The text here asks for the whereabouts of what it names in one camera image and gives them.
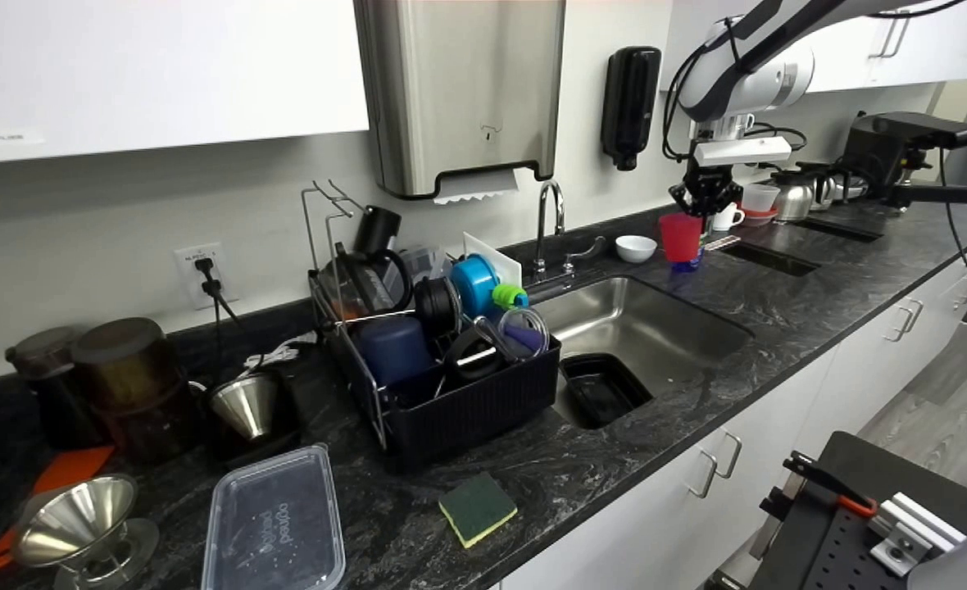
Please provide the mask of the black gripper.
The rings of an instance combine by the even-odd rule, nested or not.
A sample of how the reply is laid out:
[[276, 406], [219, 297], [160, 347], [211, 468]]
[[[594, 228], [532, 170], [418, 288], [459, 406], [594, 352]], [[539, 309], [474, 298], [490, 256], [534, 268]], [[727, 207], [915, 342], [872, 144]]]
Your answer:
[[670, 199], [692, 218], [715, 218], [745, 197], [727, 169], [701, 169], [692, 160], [685, 176], [669, 186]]

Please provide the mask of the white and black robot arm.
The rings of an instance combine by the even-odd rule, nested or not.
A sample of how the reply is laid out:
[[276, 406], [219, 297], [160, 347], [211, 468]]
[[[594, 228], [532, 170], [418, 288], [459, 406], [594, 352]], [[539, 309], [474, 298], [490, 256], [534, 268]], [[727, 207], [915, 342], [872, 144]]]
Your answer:
[[662, 159], [682, 169], [669, 186], [688, 218], [715, 218], [745, 193], [737, 163], [781, 163], [794, 144], [753, 135], [753, 115], [797, 102], [817, 75], [794, 46], [847, 20], [924, 20], [963, 0], [753, 0], [720, 15], [675, 67], [662, 99]]

